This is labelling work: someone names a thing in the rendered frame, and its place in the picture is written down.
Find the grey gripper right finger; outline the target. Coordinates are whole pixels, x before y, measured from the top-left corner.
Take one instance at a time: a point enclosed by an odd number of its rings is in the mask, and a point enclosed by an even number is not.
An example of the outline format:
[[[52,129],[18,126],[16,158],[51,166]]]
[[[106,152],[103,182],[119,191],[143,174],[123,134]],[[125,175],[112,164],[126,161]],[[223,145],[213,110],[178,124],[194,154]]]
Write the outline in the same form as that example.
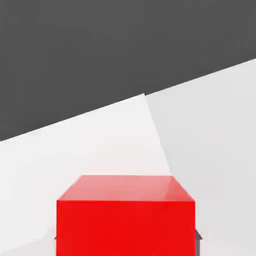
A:
[[[201,240],[202,240],[202,236],[200,235],[200,233],[197,231],[197,229],[195,230],[195,256],[200,256],[200,248],[201,248]]]

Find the small red cube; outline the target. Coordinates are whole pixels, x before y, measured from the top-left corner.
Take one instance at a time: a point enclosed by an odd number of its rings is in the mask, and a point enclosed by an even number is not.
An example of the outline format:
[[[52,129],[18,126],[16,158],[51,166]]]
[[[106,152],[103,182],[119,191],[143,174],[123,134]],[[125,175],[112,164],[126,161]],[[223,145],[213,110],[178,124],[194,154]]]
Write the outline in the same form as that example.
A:
[[[56,256],[196,256],[195,205],[171,175],[82,175],[56,202]]]

